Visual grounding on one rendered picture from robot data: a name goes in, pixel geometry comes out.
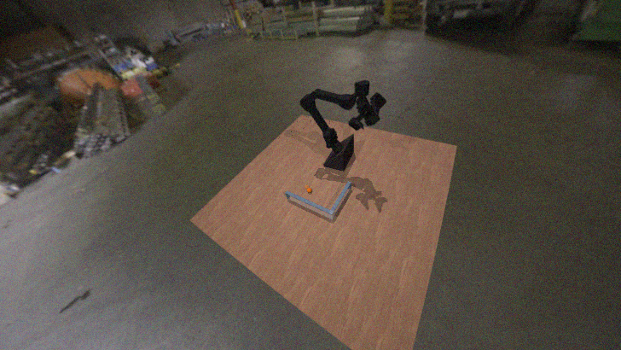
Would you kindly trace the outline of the low clear l-shaped wall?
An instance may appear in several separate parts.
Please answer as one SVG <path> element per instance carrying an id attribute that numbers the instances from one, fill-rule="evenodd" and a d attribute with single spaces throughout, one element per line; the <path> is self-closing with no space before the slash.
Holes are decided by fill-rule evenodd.
<path id="1" fill-rule="evenodd" d="M 329 219 L 334 220 L 335 215 L 336 215 L 336 214 L 337 214 L 337 212 L 340 210 L 340 207 L 341 207 L 341 205 L 343 204 L 343 202 L 344 202 L 345 198 L 348 196 L 348 194 L 349 194 L 350 190 L 351 190 L 351 184 L 350 184 L 349 188 L 347 189 L 347 191 L 345 192 L 344 196 L 342 197 L 342 199 L 341 199 L 341 201 L 340 201 L 339 205 L 336 207 L 336 209 L 335 209 L 335 211 L 334 211 L 333 215 L 331 215 L 331 214 L 329 214 L 329 213 L 326 213 L 326 212 L 324 212 L 324 211 L 322 211 L 322 210 L 320 210 L 320 209 L 318 209 L 318 208 L 316 208 L 316 207 L 313 207 L 313 206 L 311 206 L 311 205 L 309 205 L 309 204 L 307 204 L 307 203 L 305 203 L 305 202 L 303 202 L 303 201 L 300 201 L 300 200 L 298 200 L 298 199 L 296 199 L 296 198 L 294 198 L 294 197 L 292 197 L 292 196 L 290 196 L 290 195 L 287 195 L 287 194 L 286 194 L 286 196 L 287 196 L 288 200 L 290 200 L 290 201 L 294 201 L 294 202 L 298 203 L 299 205 L 301 205 L 301 206 L 303 206 L 303 207 L 309 208 L 310 210 L 312 210 L 312 211 L 314 211 L 314 212 L 316 212 L 316 213 L 319 213 L 319 214 L 321 214 L 322 216 L 325 216 L 325 217 L 327 217 L 327 218 L 329 218 Z"/>

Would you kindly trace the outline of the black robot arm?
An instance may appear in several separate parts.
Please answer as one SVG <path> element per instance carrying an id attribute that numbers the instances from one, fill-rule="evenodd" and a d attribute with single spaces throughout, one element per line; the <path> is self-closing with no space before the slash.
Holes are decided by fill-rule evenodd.
<path id="1" fill-rule="evenodd" d="M 338 154 L 345 145 L 342 145 L 337 140 L 337 131 L 335 131 L 334 128 L 330 128 L 328 126 L 328 124 L 316 108 L 315 100 L 320 99 L 326 102 L 332 102 L 338 104 L 341 108 L 345 110 L 351 110 L 353 109 L 354 105 L 358 105 L 360 101 L 368 101 L 366 96 L 369 94 L 369 81 L 363 80 L 356 82 L 354 83 L 354 87 L 355 92 L 352 95 L 339 95 L 325 90 L 315 89 L 313 92 L 305 95 L 300 100 L 300 106 L 303 107 L 304 110 L 310 112 L 311 116 L 322 130 L 322 134 L 324 140 L 326 141 L 327 148 L 331 148 L 335 152 L 335 154 Z M 356 100 L 357 97 L 358 99 Z M 365 119 L 365 123 L 367 125 L 374 125 L 379 120 L 379 115 L 376 115 L 375 112 L 373 112 L 368 118 Z"/>

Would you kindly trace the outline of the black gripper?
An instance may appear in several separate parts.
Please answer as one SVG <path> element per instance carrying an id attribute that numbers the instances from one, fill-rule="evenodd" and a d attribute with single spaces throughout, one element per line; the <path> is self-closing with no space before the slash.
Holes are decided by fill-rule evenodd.
<path id="1" fill-rule="evenodd" d="M 379 115 L 380 109 L 386 103 L 386 99 L 379 92 L 375 92 L 370 100 L 371 105 L 369 105 L 369 102 L 366 100 L 360 101 L 357 105 L 360 115 L 358 117 L 352 117 L 349 121 L 349 126 L 357 131 L 360 128 L 364 129 L 364 124 L 360 120 L 368 118 L 373 112 L 375 112 L 376 115 Z"/>

